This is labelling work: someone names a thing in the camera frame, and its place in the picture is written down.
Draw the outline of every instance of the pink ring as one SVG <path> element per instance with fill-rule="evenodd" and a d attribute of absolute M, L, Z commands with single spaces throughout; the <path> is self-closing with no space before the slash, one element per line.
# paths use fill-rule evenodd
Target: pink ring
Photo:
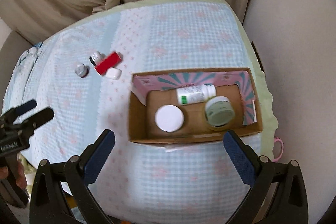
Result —
<path fill-rule="evenodd" d="M 283 143 L 283 141 L 279 137 L 274 137 L 274 143 L 276 143 L 276 142 L 280 142 L 280 144 L 281 144 L 281 152 L 280 152 L 280 155 L 276 159 L 272 160 L 272 162 L 277 162 L 278 160 L 280 160 L 281 157 L 282 157 L 282 153 L 284 152 L 284 143 Z"/>

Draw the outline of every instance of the silver screw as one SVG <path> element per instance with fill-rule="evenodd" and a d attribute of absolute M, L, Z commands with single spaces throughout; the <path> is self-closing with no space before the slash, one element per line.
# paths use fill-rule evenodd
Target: silver screw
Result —
<path fill-rule="evenodd" d="M 40 161 L 41 166 L 45 166 L 48 163 L 46 159 Z"/>
<path fill-rule="evenodd" d="M 266 163 L 268 162 L 268 158 L 266 156 L 260 156 L 260 161 Z"/>
<path fill-rule="evenodd" d="M 299 163 L 296 160 L 291 160 L 291 165 L 293 165 L 294 167 L 299 166 Z"/>
<path fill-rule="evenodd" d="M 79 160 L 79 157 L 76 155 L 76 156 L 72 156 L 71 158 L 70 158 L 70 161 L 71 162 L 77 162 Z"/>

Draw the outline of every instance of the green label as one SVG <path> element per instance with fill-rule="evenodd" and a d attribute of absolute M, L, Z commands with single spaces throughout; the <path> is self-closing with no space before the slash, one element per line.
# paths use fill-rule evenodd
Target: green label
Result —
<path fill-rule="evenodd" d="M 181 96 L 182 99 L 182 105 L 187 103 L 187 96 Z"/>

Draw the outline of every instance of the brown cardboard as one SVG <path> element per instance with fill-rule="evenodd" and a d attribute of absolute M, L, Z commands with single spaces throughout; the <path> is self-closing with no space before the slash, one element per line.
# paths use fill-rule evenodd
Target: brown cardboard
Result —
<path fill-rule="evenodd" d="M 213 68 L 213 69 L 184 69 L 170 71 L 144 72 L 135 75 L 164 75 L 172 72 L 214 72 L 214 71 L 248 71 L 251 84 L 256 93 L 254 81 L 251 71 L 248 68 Z M 147 96 L 147 105 L 143 105 L 138 98 L 131 93 L 129 104 L 129 139 L 136 143 L 195 143 L 218 141 L 223 138 L 223 134 L 229 130 L 235 130 L 238 136 L 247 136 L 259 133 L 263 130 L 261 120 L 260 105 L 258 99 L 255 101 L 257 114 L 257 122 L 248 126 L 243 126 L 243 105 L 237 85 L 218 86 L 216 87 L 217 96 L 226 96 L 229 98 L 233 109 L 235 110 L 235 118 L 227 125 L 221 128 L 210 126 L 204 115 L 205 103 L 192 105 L 179 105 L 177 102 L 176 90 L 159 91 L 153 90 Z M 160 130 L 155 124 L 155 113 L 157 109 L 163 105 L 175 105 L 179 107 L 184 114 L 184 124 L 180 130 L 167 133 Z"/>

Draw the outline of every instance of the wall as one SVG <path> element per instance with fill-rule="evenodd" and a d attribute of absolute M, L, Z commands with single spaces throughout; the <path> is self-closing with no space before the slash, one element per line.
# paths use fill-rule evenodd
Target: wall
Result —
<path fill-rule="evenodd" d="M 9 28 L 8 25 L 0 18 L 0 49 L 2 48 L 11 31 L 12 29 Z"/>
<path fill-rule="evenodd" d="M 244 28 L 265 67 L 285 143 L 316 223 L 336 194 L 336 0 L 251 0 Z"/>

